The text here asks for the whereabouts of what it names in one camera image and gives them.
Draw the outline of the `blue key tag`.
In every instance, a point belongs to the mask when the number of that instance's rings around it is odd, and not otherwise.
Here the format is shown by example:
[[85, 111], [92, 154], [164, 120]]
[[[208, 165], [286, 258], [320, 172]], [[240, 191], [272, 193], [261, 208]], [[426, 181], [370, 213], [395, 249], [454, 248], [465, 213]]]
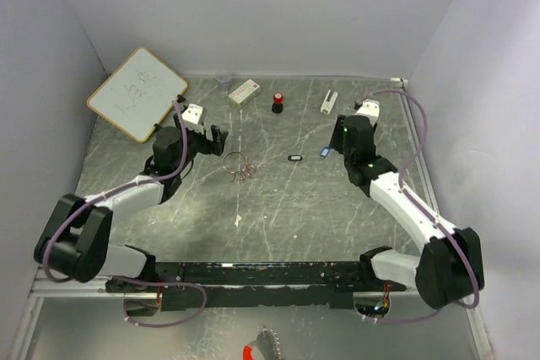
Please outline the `blue key tag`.
[[320, 152], [320, 157], [323, 158], [323, 159], [327, 158], [330, 151], [331, 151], [331, 149], [329, 147], [324, 147]]

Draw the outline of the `large silver keyring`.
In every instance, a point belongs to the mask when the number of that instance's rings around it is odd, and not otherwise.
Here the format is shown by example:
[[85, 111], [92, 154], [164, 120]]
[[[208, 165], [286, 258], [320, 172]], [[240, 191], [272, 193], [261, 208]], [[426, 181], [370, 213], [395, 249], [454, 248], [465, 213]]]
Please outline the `large silver keyring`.
[[241, 151], [231, 151], [223, 156], [222, 168], [231, 175], [241, 172], [245, 166], [246, 156]]

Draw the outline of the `black key fob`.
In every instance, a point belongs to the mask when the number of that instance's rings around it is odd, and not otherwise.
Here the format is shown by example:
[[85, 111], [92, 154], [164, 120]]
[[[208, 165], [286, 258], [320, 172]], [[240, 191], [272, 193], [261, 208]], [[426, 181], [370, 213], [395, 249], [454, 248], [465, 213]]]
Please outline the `black key fob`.
[[299, 154], [291, 154], [288, 156], [288, 161], [289, 162], [300, 162], [304, 159], [303, 156], [299, 155]]

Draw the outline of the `bunch of silver keys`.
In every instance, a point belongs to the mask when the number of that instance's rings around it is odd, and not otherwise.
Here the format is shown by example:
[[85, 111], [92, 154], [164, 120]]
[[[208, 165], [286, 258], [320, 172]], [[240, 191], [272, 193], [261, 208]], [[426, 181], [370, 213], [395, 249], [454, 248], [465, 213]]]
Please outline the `bunch of silver keys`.
[[245, 164], [241, 169], [238, 169], [232, 173], [232, 182], [242, 183], [247, 179], [250, 179], [257, 171], [257, 167], [254, 164]]

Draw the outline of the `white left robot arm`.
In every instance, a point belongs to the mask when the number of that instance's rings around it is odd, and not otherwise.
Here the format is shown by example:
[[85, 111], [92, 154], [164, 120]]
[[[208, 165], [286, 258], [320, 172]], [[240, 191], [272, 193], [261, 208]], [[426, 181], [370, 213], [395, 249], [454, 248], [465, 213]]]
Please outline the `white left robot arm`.
[[62, 196], [34, 249], [34, 260], [58, 271], [64, 282], [88, 282], [101, 272], [114, 224], [168, 201], [181, 185], [181, 171], [198, 154], [221, 156], [228, 137], [210, 126], [212, 137], [179, 125], [157, 130], [152, 154], [130, 182], [93, 196]]

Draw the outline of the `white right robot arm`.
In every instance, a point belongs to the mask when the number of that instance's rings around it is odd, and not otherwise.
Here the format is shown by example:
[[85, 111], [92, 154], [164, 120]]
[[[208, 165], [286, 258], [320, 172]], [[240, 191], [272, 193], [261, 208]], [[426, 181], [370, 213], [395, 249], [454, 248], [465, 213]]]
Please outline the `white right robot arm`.
[[470, 297], [468, 308], [475, 308], [484, 287], [478, 234], [437, 216], [411, 191], [397, 168], [377, 154], [375, 128], [366, 116], [339, 116], [330, 147], [342, 154], [350, 183], [397, 220], [420, 255], [400, 254], [387, 247], [371, 250], [360, 257], [359, 284], [374, 291], [385, 282], [397, 282], [415, 289], [432, 309], [463, 304]]

